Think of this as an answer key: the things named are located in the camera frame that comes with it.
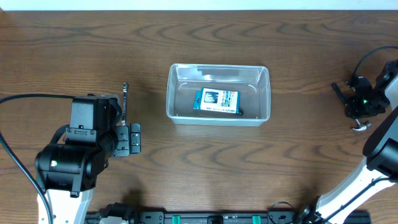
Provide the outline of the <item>small black red hammer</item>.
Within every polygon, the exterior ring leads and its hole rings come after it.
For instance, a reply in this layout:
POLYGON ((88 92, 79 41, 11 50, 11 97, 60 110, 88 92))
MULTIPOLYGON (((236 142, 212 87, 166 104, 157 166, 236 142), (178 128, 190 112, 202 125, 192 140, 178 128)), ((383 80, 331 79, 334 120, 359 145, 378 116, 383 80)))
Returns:
MULTIPOLYGON (((347 110, 348 110, 348 102, 347 102, 347 99, 345 98, 345 96, 343 95, 343 93, 341 92, 340 88, 338 87, 338 85, 336 83, 332 83, 331 87, 335 91, 335 93, 337 94, 337 96, 340 99, 340 101, 344 104, 345 112, 347 112, 347 110)), ((371 126, 371 123, 369 121, 367 121, 365 123, 362 123, 362 122, 360 122, 360 120, 358 118, 355 118, 353 120, 357 124, 357 127, 350 127, 351 131, 356 131, 356 132, 366 131, 371 126)))

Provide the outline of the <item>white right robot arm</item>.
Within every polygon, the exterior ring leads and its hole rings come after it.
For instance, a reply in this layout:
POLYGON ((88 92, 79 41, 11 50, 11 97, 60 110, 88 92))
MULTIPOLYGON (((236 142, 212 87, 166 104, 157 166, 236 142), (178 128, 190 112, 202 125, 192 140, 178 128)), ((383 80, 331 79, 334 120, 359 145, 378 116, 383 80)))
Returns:
POLYGON ((391 114, 366 141, 357 168, 317 200, 315 223, 344 223, 366 200, 397 183, 397 61, 387 63, 383 72, 376 86, 389 100, 391 114))

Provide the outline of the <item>white teal screwdriver set box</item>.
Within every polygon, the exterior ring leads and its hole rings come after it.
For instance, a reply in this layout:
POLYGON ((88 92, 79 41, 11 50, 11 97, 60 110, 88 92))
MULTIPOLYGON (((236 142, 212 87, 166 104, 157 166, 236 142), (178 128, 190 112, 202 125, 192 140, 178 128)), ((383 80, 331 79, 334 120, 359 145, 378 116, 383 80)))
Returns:
POLYGON ((193 109, 228 114, 238 114, 240 92, 202 88, 195 94, 193 109))

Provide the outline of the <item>silver combination wrench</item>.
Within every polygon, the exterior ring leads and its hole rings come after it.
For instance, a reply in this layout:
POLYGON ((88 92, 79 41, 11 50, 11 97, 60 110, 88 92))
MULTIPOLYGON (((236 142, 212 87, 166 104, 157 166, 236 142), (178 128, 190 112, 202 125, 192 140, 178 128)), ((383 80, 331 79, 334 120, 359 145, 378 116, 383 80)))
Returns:
POLYGON ((126 126, 126 113, 127 113, 127 97, 128 97, 129 84, 123 83, 123 113, 121 118, 121 124, 126 126))

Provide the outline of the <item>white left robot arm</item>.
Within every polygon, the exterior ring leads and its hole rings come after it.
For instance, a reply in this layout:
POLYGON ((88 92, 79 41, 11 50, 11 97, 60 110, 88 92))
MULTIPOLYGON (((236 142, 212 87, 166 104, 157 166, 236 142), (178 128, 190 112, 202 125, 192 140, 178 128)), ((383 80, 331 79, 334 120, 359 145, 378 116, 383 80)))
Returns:
POLYGON ((70 123, 35 158, 40 223, 83 223, 109 159, 140 153, 141 127, 127 124, 126 112, 126 93, 72 100, 70 123))

